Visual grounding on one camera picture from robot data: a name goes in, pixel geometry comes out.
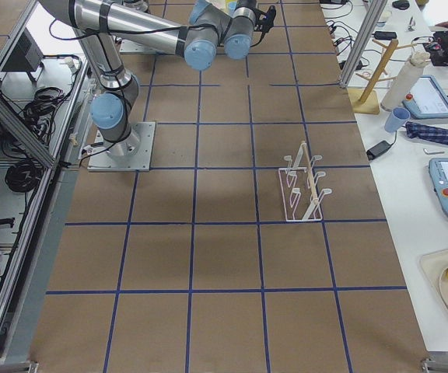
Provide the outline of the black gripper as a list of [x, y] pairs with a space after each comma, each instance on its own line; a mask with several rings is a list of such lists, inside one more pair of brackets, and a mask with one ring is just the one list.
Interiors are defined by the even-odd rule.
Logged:
[[276, 7], [270, 5], [266, 12], [260, 10], [259, 8], [253, 8], [255, 15], [254, 32], [261, 33], [265, 35], [274, 27], [274, 21], [276, 17]]

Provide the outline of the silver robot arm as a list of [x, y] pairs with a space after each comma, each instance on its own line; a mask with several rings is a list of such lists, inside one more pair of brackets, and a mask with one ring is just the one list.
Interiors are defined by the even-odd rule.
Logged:
[[124, 66], [123, 53], [180, 56], [204, 71], [218, 47], [233, 60], [245, 58], [255, 45], [253, 34], [268, 33], [276, 17], [274, 6], [263, 12], [255, 1], [238, 1], [231, 11], [197, 1], [186, 25], [154, 16], [146, 1], [42, 1], [41, 6], [74, 29], [103, 89], [90, 105], [100, 142], [85, 157], [92, 172], [150, 167], [156, 125], [129, 120], [140, 83]]

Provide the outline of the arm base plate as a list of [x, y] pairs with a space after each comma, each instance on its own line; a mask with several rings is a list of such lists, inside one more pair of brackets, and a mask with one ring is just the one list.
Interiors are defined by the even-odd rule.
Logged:
[[104, 149], [111, 146], [101, 145], [94, 150], [88, 159], [87, 169], [90, 172], [130, 172], [150, 170], [153, 140], [155, 137], [156, 122], [136, 122], [131, 125], [131, 134], [124, 141], [115, 144], [108, 151]]

